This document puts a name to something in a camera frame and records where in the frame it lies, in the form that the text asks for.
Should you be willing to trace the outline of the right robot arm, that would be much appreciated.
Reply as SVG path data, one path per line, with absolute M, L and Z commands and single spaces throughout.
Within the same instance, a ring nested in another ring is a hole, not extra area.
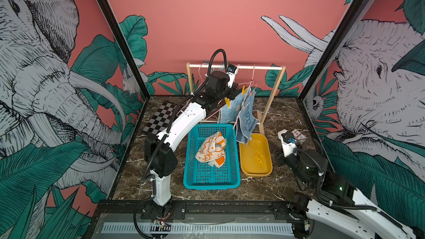
M 296 195 L 283 210 L 309 225 L 319 221 L 353 239 L 422 239 L 424 231 L 395 220 L 348 180 L 328 170 L 327 160 L 303 150 L 294 136 L 281 139 L 283 158 L 297 179 L 314 187 L 315 198 Z

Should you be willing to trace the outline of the white orange lion towel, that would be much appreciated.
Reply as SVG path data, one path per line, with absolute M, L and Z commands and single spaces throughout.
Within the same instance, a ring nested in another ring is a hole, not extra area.
M 226 147 L 227 140 L 221 132 L 217 132 L 205 139 L 197 151 L 195 158 L 200 163 L 221 168 L 226 161 Z

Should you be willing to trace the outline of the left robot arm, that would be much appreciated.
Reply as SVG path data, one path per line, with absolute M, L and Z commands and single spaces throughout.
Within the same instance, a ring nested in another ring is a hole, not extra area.
M 137 204 L 133 211 L 133 224 L 137 233 L 144 239 L 150 235 L 142 232 L 137 221 L 140 209 L 148 209 L 148 216 L 161 221 L 168 219 L 172 214 L 172 196 L 170 192 L 170 176 L 177 167 L 175 151 L 182 139 L 208 114 L 218 107 L 225 98 L 234 99 L 238 91 L 235 77 L 237 66 L 229 64 L 225 59 L 223 71 L 213 71 L 214 58 L 223 49 L 216 50 L 209 60 L 207 78 L 198 89 L 181 101 L 173 110 L 167 127 L 157 134 L 149 134 L 145 140 L 146 169 L 142 175 L 142 182 L 152 183 L 150 198 Z

